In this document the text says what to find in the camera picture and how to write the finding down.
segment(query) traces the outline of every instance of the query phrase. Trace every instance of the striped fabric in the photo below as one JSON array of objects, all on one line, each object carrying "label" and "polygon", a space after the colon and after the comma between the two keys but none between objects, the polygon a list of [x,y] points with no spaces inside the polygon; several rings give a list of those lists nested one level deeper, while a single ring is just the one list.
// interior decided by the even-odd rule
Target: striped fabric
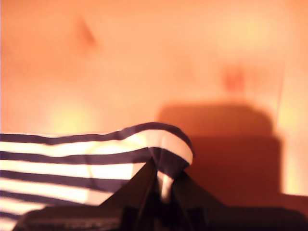
[{"label": "striped fabric", "polygon": [[189,138],[177,127],[146,123],[108,134],[50,137],[1,134],[0,230],[47,205],[99,205],[148,161],[157,165],[161,199],[192,163]]}]

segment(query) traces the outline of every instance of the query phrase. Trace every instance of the orange wall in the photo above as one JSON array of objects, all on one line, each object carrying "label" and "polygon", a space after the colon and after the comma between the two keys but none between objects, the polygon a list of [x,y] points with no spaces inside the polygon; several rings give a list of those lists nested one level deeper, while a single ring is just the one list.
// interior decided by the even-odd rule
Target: orange wall
[{"label": "orange wall", "polygon": [[307,1],[1,3],[1,132],[168,122],[226,203],[308,196]]}]

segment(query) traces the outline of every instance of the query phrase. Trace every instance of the dark object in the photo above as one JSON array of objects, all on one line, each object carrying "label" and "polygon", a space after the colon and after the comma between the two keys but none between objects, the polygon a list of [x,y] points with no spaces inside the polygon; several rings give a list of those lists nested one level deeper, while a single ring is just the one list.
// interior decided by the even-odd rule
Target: dark object
[{"label": "dark object", "polygon": [[185,172],[171,203],[159,200],[151,159],[100,206],[47,207],[26,213],[13,231],[308,231],[301,213],[283,208],[227,207]]}]

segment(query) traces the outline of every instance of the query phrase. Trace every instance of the striped shirt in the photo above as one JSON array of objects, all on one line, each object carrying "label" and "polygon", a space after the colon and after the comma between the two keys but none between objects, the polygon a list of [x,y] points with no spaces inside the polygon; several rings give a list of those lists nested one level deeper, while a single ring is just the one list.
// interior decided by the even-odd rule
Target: striped shirt
[{"label": "striped shirt", "polygon": [[107,134],[51,137],[1,134],[0,230],[24,213],[55,205],[99,205],[153,157],[161,199],[192,163],[190,139],[177,127],[145,123]]}]

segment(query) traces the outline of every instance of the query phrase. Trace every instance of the black and white stripes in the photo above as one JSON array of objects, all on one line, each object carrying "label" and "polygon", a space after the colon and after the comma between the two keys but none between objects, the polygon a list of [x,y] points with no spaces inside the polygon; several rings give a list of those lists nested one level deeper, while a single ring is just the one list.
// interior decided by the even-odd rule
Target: black and white stripes
[{"label": "black and white stripes", "polygon": [[146,123],[108,134],[46,137],[1,134],[0,228],[46,205],[99,205],[153,157],[167,201],[173,179],[192,163],[189,138],[177,127]]}]

